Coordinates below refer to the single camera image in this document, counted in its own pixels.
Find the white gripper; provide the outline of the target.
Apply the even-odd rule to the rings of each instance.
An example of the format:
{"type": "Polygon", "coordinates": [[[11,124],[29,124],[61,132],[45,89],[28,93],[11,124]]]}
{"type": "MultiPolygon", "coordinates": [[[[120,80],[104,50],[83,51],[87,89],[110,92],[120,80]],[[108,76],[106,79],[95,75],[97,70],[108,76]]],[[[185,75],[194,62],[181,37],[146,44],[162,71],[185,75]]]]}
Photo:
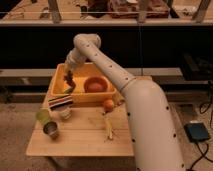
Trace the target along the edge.
{"type": "Polygon", "coordinates": [[[65,71],[73,72],[76,68],[81,67],[86,61],[86,57],[83,56],[77,49],[71,50],[65,60],[65,71]]]}

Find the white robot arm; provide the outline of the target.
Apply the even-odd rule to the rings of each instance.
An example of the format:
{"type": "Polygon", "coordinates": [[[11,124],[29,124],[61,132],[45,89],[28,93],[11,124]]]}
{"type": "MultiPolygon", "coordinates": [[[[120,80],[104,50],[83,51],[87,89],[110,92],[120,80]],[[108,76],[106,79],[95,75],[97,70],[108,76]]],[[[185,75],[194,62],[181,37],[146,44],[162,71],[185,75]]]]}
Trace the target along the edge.
{"type": "Polygon", "coordinates": [[[137,171],[185,171],[167,98],[152,80],[139,79],[99,50],[97,34],[77,34],[66,59],[71,73],[86,59],[108,78],[125,98],[137,171]]]}

